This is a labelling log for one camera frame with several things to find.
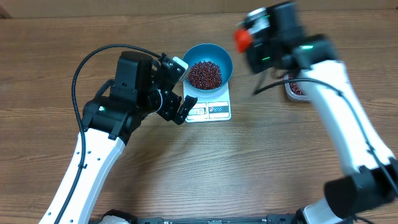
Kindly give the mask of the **red measuring scoop blue handle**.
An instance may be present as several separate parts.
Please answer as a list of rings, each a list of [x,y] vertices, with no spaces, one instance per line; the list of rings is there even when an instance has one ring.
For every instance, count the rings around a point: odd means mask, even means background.
[[[246,29],[238,29],[234,33],[234,42],[239,53],[245,52],[254,42],[252,35]]]

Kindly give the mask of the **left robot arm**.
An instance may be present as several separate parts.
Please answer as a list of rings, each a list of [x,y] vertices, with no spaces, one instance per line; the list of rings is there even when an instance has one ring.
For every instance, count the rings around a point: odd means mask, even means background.
[[[41,223],[88,223],[112,166],[151,113],[182,124],[197,99],[173,93],[189,74],[178,57],[123,51],[114,79],[86,103],[74,155]]]

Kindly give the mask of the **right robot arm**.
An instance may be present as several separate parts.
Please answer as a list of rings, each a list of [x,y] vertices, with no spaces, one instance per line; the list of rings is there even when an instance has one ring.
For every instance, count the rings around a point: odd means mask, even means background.
[[[293,2],[249,12],[234,34],[254,73],[285,70],[318,111],[335,145],[343,177],[324,185],[317,203],[294,223],[351,223],[397,198],[397,159],[373,128],[333,44],[308,36]]]

